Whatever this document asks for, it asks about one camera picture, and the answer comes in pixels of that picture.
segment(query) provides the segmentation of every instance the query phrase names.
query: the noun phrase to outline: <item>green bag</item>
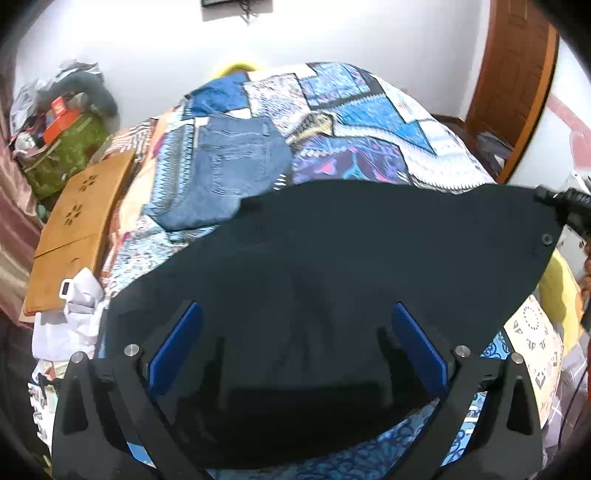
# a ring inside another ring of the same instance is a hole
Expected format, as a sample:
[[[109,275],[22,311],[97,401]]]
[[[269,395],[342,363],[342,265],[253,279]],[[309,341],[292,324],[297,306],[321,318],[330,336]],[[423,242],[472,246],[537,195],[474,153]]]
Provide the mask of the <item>green bag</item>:
[[[71,176],[86,168],[107,135],[100,118],[84,112],[50,145],[21,163],[37,199],[63,190]]]

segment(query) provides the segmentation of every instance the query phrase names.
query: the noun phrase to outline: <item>wooden board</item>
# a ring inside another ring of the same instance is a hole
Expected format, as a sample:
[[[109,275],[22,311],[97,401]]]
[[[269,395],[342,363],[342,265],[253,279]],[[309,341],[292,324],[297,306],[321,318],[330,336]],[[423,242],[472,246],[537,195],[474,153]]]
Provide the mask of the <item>wooden board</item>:
[[[126,185],[135,150],[115,154],[73,176],[47,222],[35,252],[24,312],[62,309],[64,278],[83,267],[97,273],[111,211]]]

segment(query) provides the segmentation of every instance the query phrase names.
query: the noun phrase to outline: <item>blue gripper pad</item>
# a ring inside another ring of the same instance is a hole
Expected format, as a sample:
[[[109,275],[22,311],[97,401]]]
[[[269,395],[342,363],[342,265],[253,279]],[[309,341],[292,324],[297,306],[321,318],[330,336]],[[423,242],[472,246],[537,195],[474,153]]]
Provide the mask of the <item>blue gripper pad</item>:
[[[160,395],[168,391],[202,327],[203,312],[198,303],[192,302],[150,362],[150,394]]]
[[[425,390],[435,397],[445,395],[448,391],[447,364],[400,302],[392,311],[392,330]]]

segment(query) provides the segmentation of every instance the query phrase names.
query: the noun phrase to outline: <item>door frame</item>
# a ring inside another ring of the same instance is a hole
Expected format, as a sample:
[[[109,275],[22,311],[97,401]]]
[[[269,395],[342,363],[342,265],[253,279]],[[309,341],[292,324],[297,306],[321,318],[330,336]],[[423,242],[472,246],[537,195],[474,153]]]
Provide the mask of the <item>door frame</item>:
[[[496,40],[496,7],[497,0],[491,0],[491,14],[488,24],[488,33],[486,36],[486,47],[482,57],[482,66],[480,67],[480,75],[478,76],[478,82],[476,84],[476,89],[474,90],[474,96],[472,97],[472,102],[470,103],[470,109],[468,110],[468,115],[466,116],[465,123],[469,131],[470,123],[475,121],[476,105],[482,97],[486,74],[491,68],[492,46]],[[554,68],[556,66],[556,59],[558,56],[558,41],[558,32],[552,26],[552,24],[550,24],[548,28],[548,43],[546,45],[546,53],[544,56],[544,65],[542,67],[540,84],[538,85],[538,89],[535,92],[534,101],[531,105],[530,112],[525,119],[525,125],[521,130],[517,142],[515,143],[515,148],[513,149],[513,152],[509,158],[505,161],[505,165],[503,166],[503,169],[496,180],[498,183],[506,183],[511,178],[513,171],[519,164],[519,161],[523,157],[523,154],[525,153],[525,150],[531,141],[535,127],[538,125],[538,121],[540,120],[540,116],[545,107],[546,99],[550,93],[550,86],[552,84]]]

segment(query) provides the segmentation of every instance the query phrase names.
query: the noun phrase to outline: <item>red object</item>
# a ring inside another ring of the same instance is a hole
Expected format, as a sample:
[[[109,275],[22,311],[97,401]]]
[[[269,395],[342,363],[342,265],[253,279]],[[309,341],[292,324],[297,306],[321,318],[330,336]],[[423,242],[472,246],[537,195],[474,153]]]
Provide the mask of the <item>red object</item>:
[[[50,123],[49,127],[43,132],[43,141],[45,142],[45,145],[49,145],[53,142],[57,136],[73,124],[79,116],[79,110],[70,110],[56,117],[56,119]]]
[[[570,151],[575,168],[591,168],[591,128],[574,114],[560,99],[553,94],[548,96],[546,104],[570,129]]]
[[[56,118],[67,113],[66,103],[62,97],[58,97],[51,103],[51,109],[56,114]]]

